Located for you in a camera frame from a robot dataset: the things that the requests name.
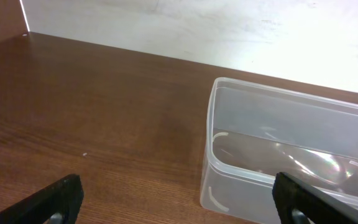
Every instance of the white backdrop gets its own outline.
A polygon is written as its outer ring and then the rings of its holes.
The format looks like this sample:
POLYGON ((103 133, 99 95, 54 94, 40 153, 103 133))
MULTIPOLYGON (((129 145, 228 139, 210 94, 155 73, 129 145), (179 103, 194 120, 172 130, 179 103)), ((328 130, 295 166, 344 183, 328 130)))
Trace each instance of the white backdrop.
POLYGON ((33 32, 358 92, 358 0, 23 3, 33 32))

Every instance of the wood grain surface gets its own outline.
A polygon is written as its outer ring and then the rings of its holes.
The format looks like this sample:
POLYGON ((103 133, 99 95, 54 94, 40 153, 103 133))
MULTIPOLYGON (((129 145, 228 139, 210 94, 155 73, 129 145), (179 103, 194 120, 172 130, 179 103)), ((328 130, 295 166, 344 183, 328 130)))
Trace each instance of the wood grain surface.
POLYGON ((0 43, 0 210, 76 173, 77 223, 247 223, 199 203, 217 77, 358 103, 356 93, 237 70, 16 37, 0 43))
POLYGON ((0 41, 27 33, 20 0, 0 0, 0 41))

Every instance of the transparent storage box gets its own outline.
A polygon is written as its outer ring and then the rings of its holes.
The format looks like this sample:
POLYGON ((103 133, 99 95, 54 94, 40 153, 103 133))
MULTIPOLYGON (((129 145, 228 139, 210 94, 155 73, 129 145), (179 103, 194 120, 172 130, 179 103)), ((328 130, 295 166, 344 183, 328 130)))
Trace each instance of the transparent storage box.
POLYGON ((280 223, 272 197, 280 171, 358 209, 358 105, 216 79, 208 108, 202 206, 280 223))

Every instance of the clear plastic bin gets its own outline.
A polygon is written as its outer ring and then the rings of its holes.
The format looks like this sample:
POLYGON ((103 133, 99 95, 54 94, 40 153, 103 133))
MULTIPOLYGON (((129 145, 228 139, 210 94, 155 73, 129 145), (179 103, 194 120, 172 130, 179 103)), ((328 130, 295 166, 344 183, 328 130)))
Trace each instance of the clear plastic bin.
POLYGON ((216 79, 208 108, 202 206, 280 223, 272 197, 280 171, 358 209, 358 105, 216 79))

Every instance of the wooden table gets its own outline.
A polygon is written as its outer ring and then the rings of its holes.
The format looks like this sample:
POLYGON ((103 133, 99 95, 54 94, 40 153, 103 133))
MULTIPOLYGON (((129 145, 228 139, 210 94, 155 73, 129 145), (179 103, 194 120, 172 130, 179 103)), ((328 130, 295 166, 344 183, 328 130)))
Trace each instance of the wooden table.
POLYGON ((77 223, 246 223, 199 203, 213 81, 358 94, 31 33, 0 43, 0 210, 81 175, 77 223))

